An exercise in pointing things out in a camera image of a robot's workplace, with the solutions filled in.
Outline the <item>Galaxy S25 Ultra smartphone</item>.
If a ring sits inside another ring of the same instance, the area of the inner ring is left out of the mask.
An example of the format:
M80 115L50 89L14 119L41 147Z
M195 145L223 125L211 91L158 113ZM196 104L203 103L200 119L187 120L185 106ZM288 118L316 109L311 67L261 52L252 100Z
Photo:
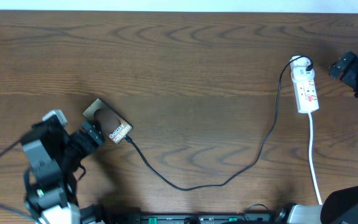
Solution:
M101 132L115 144L133 130L130 122L100 98L84 110L83 116L88 120L97 119L101 123Z

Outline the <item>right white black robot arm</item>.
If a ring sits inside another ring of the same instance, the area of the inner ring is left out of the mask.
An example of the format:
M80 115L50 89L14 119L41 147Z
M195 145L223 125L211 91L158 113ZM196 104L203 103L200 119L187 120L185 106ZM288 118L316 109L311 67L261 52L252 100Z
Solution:
M307 56L293 56L287 63L293 82L299 113L310 116L316 111L318 99L315 94L313 61ZM329 68L329 76L339 79L354 91L358 98L358 55L346 52ZM337 190L325 200L316 191L318 204L313 206L289 204L269 223L358 223L358 185Z

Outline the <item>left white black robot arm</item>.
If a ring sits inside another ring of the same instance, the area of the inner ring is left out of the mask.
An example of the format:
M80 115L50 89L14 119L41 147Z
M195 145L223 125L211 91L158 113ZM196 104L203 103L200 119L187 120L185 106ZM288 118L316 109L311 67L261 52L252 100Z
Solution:
M24 173L25 207L39 223L80 223L74 173L81 160L102 146L98 120L85 121L68 134L56 115L32 125L20 138L29 168Z

